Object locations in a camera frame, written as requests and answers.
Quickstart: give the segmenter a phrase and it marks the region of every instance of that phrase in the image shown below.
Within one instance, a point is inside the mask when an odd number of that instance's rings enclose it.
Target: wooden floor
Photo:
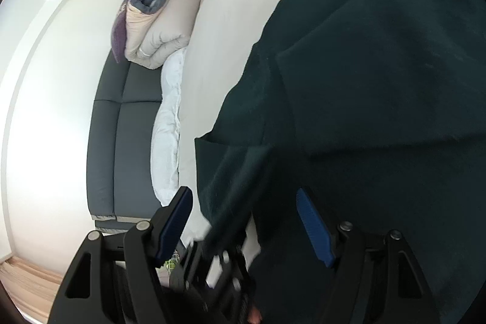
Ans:
[[[61,275],[13,257],[0,265],[0,280],[19,310],[47,323]]]

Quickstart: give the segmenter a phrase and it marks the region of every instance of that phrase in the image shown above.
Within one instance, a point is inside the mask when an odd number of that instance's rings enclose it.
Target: wall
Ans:
[[[39,42],[8,140],[7,198],[16,254],[64,273],[94,228],[87,207],[91,111],[122,0],[68,0]]]
[[[62,0],[3,0],[0,4],[0,262],[13,249],[5,186],[6,141],[16,93],[29,55]]]

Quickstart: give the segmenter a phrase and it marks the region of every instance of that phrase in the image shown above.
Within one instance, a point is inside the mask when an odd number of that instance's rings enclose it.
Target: purple pillow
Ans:
[[[126,5],[129,0],[123,0],[111,29],[111,50],[117,63],[125,59],[126,46]]]

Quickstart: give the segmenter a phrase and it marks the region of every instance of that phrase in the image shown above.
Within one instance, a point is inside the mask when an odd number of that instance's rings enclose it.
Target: silver bolt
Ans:
[[[229,254],[226,250],[223,251],[223,261],[224,261],[225,264],[227,264],[229,262]]]
[[[353,229],[353,224],[349,221],[343,221],[341,224],[339,224],[339,228],[341,228],[343,231],[349,232]]]
[[[402,239],[402,233],[400,231],[397,231],[396,229],[390,231],[390,236],[392,237],[392,239],[395,240]]]
[[[239,292],[241,290],[240,281],[236,277],[233,279],[233,287],[235,288],[235,291],[237,291],[237,292]]]
[[[137,229],[139,231],[145,231],[146,229],[149,229],[150,227],[150,222],[147,220],[142,220],[137,223]]]
[[[89,240],[96,240],[100,237],[100,233],[98,231],[91,231],[89,234],[88,234],[88,239]]]

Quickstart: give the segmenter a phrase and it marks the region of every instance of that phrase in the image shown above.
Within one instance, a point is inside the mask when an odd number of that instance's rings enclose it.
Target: dark green blanket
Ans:
[[[485,132],[484,0],[281,0],[195,141],[207,253],[253,214],[264,322],[313,322],[332,271],[296,212],[308,185],[342,220],[402,230],[455,323],[486,279]]]

